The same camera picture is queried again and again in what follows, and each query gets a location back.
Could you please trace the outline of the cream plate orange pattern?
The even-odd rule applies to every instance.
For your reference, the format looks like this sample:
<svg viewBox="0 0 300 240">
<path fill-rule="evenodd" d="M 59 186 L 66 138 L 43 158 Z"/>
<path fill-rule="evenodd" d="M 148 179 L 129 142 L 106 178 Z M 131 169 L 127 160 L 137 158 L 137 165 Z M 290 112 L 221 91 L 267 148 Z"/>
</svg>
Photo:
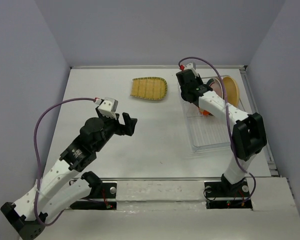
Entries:
<svg viewBox="0 0 300 240">
<path fill-rule="evenodd" d="M 209 86 L 210 88 L 212 88 L 212 90 L 214 92 L 216 92 L 216 94 L 223 98 L 224 94 L 223 94 L 223 89 L 221 87 L 221 84 L 219 82 L 219 80 L 217 78 L 210 78 L 207 82 L 206 85 Z"/>
</svg>

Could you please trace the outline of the orange plastic bowl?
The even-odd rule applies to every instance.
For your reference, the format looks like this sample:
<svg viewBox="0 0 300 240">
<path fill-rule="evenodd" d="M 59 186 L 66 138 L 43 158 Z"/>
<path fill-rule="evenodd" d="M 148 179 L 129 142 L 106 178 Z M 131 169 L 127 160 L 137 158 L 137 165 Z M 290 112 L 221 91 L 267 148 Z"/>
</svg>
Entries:
<svg viewBox="0 0 300 240">
<path fill-rule="evenodd" d="M 199 109 L 199 112 L 203 115 L 203 116 L 213 116 L 210 112 L 203 110 L 203 109 Z"/>
</svg>

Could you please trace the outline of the bamboo pattern tray plate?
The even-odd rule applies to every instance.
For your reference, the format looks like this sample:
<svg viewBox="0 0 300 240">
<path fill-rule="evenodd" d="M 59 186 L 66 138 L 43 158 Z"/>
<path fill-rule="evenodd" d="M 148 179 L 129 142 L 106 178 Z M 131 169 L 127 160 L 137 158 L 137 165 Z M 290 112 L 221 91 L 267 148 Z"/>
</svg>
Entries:
<svg viewBox="0 0 300 240">
<path fill-rule="evenodd" d="M 161 101 L 168 92 L 168 84 L 161 77 L 139 77 L 132 80 L 130 96 L 134 98 Z"/>
</svg>

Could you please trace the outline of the plain yellow round plate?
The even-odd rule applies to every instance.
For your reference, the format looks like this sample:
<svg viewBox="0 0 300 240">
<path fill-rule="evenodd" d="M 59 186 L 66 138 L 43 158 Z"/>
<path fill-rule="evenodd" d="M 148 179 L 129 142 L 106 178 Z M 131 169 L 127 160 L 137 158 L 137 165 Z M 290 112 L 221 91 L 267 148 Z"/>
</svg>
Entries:
<svg viewBox="0 0 300 240">
<path fill-rule="evenodd" d="M 237 82 L 228 75 L 224 76 L 222 80 L 227 94 L 227 101 L 237 108 L 240 101 L 240 89 Z"/>
</svg>

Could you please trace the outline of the white plate green red rim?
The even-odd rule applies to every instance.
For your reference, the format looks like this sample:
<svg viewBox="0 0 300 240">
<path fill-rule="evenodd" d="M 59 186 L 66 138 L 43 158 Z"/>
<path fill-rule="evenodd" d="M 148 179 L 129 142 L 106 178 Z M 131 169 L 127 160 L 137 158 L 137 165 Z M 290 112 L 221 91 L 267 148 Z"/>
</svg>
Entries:
<svg viewBox="0 0 300 240">
<path fill-rule="evenodd" d="M 220 81 L 217 78 L 213 78 L 213 83 L 210 87 L 217 93 L 219 97 L 224 98 L 224 91 Z"/>
</svg>

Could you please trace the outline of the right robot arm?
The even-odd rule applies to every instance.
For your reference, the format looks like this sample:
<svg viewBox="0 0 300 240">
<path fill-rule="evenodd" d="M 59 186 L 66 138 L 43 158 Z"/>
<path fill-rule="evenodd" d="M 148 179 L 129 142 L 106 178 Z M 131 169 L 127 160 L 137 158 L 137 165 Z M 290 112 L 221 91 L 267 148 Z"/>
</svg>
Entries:
<svg viewBox="0 0 300 240">
<path fill-rule="evenodd" d="M 224 79 L 220 76 L 222 97 L 205 84 L 194 69 L 181 70 L 176 73 L 176 78 L 184 101 L 209 112 L 226 124 L 232 159 L 221 176 L 220 190 L 225 196 L 232 196 L 249 173 L 252 160 L 267 145 L 263 118 L 257 112 L 250 114 L 232 105 Z"/>
</svg>

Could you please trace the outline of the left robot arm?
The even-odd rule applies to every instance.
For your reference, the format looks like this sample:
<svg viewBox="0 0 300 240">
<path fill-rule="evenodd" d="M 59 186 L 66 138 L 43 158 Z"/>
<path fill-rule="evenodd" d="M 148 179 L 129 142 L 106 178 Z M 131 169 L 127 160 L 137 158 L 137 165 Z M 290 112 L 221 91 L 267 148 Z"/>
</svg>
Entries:
<svg viewBox="0 0 300 240">
<path fill-rule="evenodd" d="M 84 169 L 113 135 L 132 136 L 138 122 L 128 113 L 107 118 L 99 114 L 89 118 L 79 135 L 61 153 L 54 166 L 23 197 L 6 202 L 0 208 L 11 226 L 23 240 L 34 240 L 53 218 L 79 199 L 94 198 L 100 194 L 102 180 L 92 171 Z"/>
</svg>

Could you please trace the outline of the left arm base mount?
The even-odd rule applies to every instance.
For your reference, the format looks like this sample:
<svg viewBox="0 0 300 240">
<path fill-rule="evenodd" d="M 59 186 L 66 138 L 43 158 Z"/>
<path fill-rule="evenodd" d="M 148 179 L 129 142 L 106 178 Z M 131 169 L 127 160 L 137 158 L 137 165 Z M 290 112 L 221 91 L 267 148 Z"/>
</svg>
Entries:
<svg viewBox="0 0 300 240">
<path fill-rule="evenodd" d="M 68 208 L 71 210 L 112 211 L 117 209 L 117 182 L 104 181 L 97 192 L 92 190 L 88 197 L 77 200 Z"/>
</svg>

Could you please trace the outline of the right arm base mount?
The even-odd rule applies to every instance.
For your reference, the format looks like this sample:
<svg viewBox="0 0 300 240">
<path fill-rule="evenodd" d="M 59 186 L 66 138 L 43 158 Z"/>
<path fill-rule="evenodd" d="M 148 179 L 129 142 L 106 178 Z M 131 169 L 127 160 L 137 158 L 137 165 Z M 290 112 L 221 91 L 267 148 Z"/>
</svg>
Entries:
<svg viewBox="0 0 300 240">
<path fill-rule="evenodd" d="M 225 190 L 221 181 L 204 183 L 203 196 L 206 199 L 206 208 L 214 209 L 253 209 L 252 201 L 246 200 L 250 196 L 248 183 L 243 181 L 234 190 Z"/>
</svg>

